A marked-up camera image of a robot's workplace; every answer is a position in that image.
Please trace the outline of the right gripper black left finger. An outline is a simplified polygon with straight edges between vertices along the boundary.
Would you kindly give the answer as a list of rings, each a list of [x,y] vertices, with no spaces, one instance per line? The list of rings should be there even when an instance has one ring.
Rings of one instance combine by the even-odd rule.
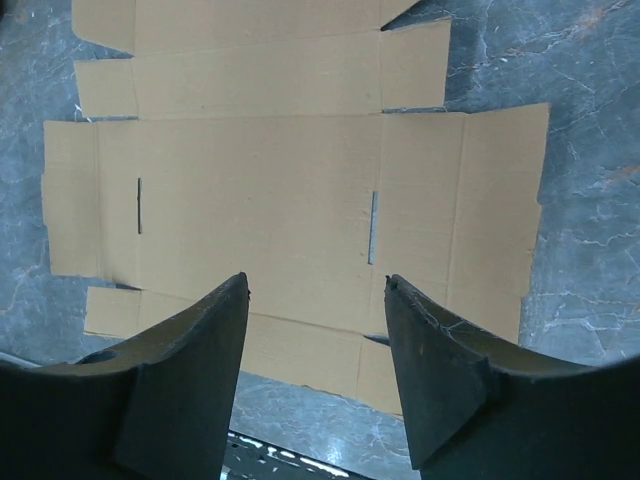
[[[249,310],[238,273],[77,363],[1,367],[5,479],[216,479]]]

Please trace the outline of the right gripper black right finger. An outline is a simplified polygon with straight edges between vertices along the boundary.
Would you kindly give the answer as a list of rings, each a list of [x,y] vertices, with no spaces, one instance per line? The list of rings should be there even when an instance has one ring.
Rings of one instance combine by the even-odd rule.
[[[639,361],[593,367],[512,344],[404,278],[385,313],[412,467],[424,479],[635,479]]]

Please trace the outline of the brown cardboard box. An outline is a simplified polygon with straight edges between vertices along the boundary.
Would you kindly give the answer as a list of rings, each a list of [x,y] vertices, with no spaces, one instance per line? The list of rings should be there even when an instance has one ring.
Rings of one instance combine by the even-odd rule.
[[[44,125],[50,266],[128,338],[237,272],[242,369],[401,411],[385,280],[516,342],[550,107],[444,111],[451,22],[406,1],[76,1],[83,120]]]

